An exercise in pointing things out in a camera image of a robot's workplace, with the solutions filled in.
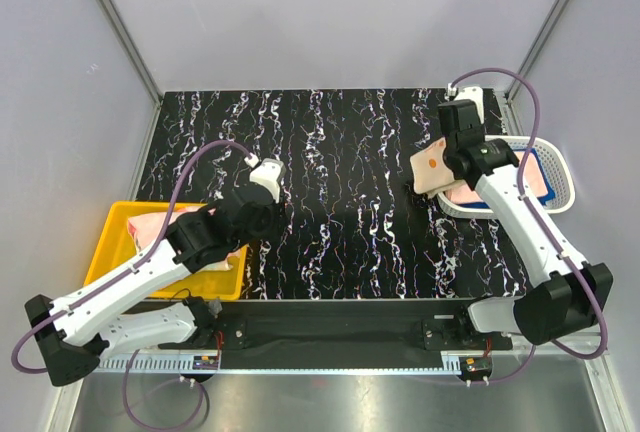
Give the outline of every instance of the black marble table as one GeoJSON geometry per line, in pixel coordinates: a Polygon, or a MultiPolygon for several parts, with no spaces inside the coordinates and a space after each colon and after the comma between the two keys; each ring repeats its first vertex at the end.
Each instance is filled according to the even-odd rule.
{"type": "MultiPolygon", "coordinates": [[[[344,299],[521,294],[522,262],[496,221],[452,219],[412,193],[409,157],[440,137],[444,89],[169,92],[137,198],[164,200],[193,152],[236,140],[287,166],[290,222],[255,244],[242,297],[344,299]]],[[[485,90],[487,133],[502,133],[485,90]]],[[[185,202],[220,198],[248,179],[241,154],[212,152],[185,202]]]]}

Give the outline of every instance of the blue cloth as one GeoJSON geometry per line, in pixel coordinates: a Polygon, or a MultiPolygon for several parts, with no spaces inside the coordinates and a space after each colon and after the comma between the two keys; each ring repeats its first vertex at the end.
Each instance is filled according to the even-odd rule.
{"type": "MultiPolygon", "coordinates": [[[[520,152],[523,151],[524,149],[518,149],[515,150],[515,152],[520,152]]],[[[551,184],[549,183],[549,180],[547,179],[547,175],[544,173],[544,169],[542,168],[542,163],[540,162],[540,158],[538,157],[538,153],[535,150],[531,151],[531,155],[533,155],[536,160],[538,161],[538,165],[540,166],[540,171],[542,172],[542,178],[544,180],[544,185],[547,186],[547,195],[544,195],[542,197],[538,197],[538,200],[540,201],[540,203],[542,205],[546,205],[547,202],[553,200],[556,198],[556,191],[553,190],[553,188],[551,187],[551,184]]],[[[465,207],[465,208],[469,208],[469,209],[488,209],[489,206],[487,204],[485,204],[484,202],[472,202],[470,204],[457,204],[460,207],[465,207]]]]}

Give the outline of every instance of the folded cloth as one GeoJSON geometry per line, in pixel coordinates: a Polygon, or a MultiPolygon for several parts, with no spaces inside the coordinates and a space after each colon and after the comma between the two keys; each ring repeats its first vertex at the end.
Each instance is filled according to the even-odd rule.
{"type": "Polygon", "coordinates": [[[413,190],[416,194],[427,194],[432,198],[439,192],[464,185],[463,180],[453,178],[453,172],[444,164],[445,147],[446,140],[442,138],[411,156],[413,190]]]}
{"type": "MultiPolygon", "coordinates": [[[[180,210],[175,210],[171,214],[171,219],[169,219],[169,223],[172,224],[176,221],[178,217],[186,212],[195,212],[200,207],[197,206],[189,206],[180,210]]],[[[140,252],[147,248],[151,243],[156,240],[158,234],[160,233],[160,229],[162,229],[162,223],[164,222],[164,218],[167,216],[166,212],[153,212],[150,214],[137,215],[135,217],[129,217],[127,221],[127,231],[129,235],[133,239],[136,250],[140,252]]],[[[239,255],[240,252],[235,252],[231,255],[239,255]]],[[[222,262],[216,262],[215,264],[207,265],[203,267],[202,270],[231,270],[231,264],[227,262],[227,260],[223,260],[222,262]]]]}
{"type": "MultiPolygon", "coordinates": [[[[516,151],[516,157],[522,160],[524,151],[516,151]]],[[[538,154],[535,150],[531,152],[524,168],[524,177],[531,187],[531,192],[541,199],[544,204],[555,197],[555,192],[548,184],[538,160],[538,154]]],[[[463,184],[455,189],[447,190],[445,196],[454,204],[465,205],[467,207],[488,208],[480,196],[469,188],[467,184],[463,184]]]]}

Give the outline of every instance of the black wire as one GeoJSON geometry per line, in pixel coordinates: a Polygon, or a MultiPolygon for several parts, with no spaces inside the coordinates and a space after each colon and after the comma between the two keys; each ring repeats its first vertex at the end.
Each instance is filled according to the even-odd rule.
{"type": "Polygon", "coordinates": [[[175,294],[173,294],[173,296],[169,299],[169,302],[171,302],[172,300],[174,300],[176,298],[176,295],[178,295],[180,292],[184,292],[184,291],[189,292],[189,295],[187,296],[188,298],[193,297],[193,294],[191,294],[191,290],[188,287],[185,287],[184,289],[180,289],[178,292],[176,292],[175,294]]]}

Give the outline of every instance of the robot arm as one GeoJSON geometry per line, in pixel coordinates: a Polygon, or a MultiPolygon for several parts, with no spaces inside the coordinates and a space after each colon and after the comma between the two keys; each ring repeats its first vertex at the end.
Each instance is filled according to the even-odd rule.
{"type": "Polygon", "coordinates": [[[441,104],[439,115],[447,143],[445,164],[494,211],[522,257],[534,287],[522,297],[486,298],[471,304],[462,320],[466,333],[518,333],[540,345],[595,325],[593,308],[565,257],[582,267],[600,308],[613,283],[609,269],[604,264],[588,263],[562,235],[525,182],[526,195],[539,217],[532,213],[517,186],[518,159],[505,141],[485,141],[474,100],[441,104]],[[561,254],[554,243],[562,244],[561,254]]]}
{"type": "Polygon", "coordinates": [[[60,312],[35,338],[53,385],[67,385],[88,375],[100,360],[164,343],[207,341],[214,315],[201,298],[141,314],[120,315],[177,280],[224,260],[253,239],[278,238],[284,225],[280,183],[284,164],[265,159],[225,199],[182,214],[167,229],[155,253],[139,267],[143,250],[99,280],[51,301],[38,295],[25,304],[32,326],[60,312]],[[123,272],[133,272],[119,280],[123,272]],[[78,299],[109,285],[85,303],[78,299]]]}

